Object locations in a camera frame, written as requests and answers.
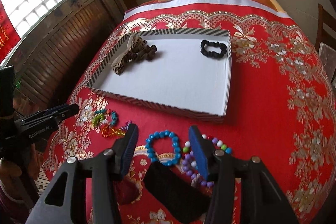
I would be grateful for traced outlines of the red gold embroidered bedspread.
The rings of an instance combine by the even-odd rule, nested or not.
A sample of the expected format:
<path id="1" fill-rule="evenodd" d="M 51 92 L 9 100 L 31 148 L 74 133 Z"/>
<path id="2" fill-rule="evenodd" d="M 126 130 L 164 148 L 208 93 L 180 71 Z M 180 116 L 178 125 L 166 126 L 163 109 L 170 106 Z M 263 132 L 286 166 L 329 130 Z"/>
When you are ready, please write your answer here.
<path id="1" fill-rule="evenodd" d="M 96 67 L 131 32 L 201 28 L 228 30 L 232 74 L 227 114 L 221 123 L 190 119 L 94 94 L 87 87 Z M 127 177 L 137 199 L 120 207 L 123 223 L 176 223 L 145 189 L 150 166 L 146 138 L 172 131 L 180 144 L 189 126 L 217 138 L 234 156 L 264 161 L 300 223 L 311 223 L 335 182 L 335 97 L 314 46 L 284 13 L 246 0 L 172 0 L 130 11 L 96 54 L 69 98 L 80 107 L 55 133 L 43 169 L 52 178 L 66 158 L 92 157 L 114 142 L 91 126 L 96 110 L 114 110 L 119 123 L 133 121 L 139 139 Z"/>

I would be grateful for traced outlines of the leopard print hair bow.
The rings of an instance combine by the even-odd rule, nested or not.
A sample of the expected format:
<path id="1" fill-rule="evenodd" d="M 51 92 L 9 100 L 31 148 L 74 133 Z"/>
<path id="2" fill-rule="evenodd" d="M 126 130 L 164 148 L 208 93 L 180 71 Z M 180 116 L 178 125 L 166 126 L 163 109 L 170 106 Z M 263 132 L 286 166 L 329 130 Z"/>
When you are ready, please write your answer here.
<path id="1" fill-rule="evenodd" d="M 147 44 L 146 40 L 135 33 L 126 34 L 124 38 L 126 49 L 112 62 L 112 70 L 117 75 L 121 75 L 124 72 L 127 63 L 134 61 L 137 58 L 138 53 Z"/>

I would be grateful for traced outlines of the wooden slatted door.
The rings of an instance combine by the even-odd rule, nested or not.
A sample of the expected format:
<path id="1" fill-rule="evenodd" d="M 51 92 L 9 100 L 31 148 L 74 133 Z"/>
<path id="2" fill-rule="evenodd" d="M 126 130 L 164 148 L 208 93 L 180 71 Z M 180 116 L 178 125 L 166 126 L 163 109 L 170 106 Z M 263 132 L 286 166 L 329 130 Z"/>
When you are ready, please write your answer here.
<path id="1" fill-rule="evenodd" d="M 122 18 L 115 0 L 64 0 L 5 59 L 14 66 L 14 108 L 22 114 L 64 103 Z"/>

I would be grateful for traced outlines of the red satin hair bow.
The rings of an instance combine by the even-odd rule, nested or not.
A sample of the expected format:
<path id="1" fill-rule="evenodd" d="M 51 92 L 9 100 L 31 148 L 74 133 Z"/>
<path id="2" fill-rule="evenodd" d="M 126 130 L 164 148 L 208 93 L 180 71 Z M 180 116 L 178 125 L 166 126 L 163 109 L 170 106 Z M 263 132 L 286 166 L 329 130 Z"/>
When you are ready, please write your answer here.
<path id="1" fill-rule="evenodd" d="M 113 183 L 116 200 L 119 205 L 127 205 L 135 201 L 139 196 L 139 189 L 129 178 Z"/>

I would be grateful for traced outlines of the brown scrunchie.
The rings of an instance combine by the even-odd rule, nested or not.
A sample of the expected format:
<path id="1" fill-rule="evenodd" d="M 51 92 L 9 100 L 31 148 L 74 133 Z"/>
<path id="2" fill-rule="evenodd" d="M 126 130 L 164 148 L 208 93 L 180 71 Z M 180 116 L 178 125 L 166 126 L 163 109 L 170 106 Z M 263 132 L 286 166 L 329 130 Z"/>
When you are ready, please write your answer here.
<path id="1" fill-rule="evenodd" d="M 155 45 L 146 45 L 138 53 L 135 53 L 131 60 L 134 62 L 140 62 L 143 60 L 151 61 L 154 59 L 156 51 L 157 47 Z"/>

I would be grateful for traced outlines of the wooden chair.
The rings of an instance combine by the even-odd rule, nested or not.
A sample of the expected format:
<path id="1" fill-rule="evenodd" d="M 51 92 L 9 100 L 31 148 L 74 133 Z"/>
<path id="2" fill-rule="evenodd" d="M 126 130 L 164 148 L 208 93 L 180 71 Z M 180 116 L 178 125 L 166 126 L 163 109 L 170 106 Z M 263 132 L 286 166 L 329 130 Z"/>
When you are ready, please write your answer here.
<path id="1" fill-rule="evenodd" d="M 318 4 L 318 28 L 317 28 L 317 38 L 315 42 L 315 49 L 319 51 L 321 43 L 331 47 L 335 50 L 335 38 L 331 36 L 325 29 L 324 25 L 330 27 L 335 31 L 336 20 L 329 12 L 327 12 L 321 4 Z"/>

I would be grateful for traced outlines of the pink purple bead charm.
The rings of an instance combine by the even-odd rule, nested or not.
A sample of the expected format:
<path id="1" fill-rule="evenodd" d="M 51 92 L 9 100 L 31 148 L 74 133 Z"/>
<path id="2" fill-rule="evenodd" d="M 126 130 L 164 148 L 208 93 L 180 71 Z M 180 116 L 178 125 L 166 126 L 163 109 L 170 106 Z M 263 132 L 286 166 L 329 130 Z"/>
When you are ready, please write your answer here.
<path id="1" fill-rule="evenodd" d="M 121 129 L 125 132 L 127 132 L 127 129 L 129 127 L 130 124 L 132 124 L 133 122 L 131 120 L 127 121 L 126 124 L 124 126 L 121 127 Z"/>

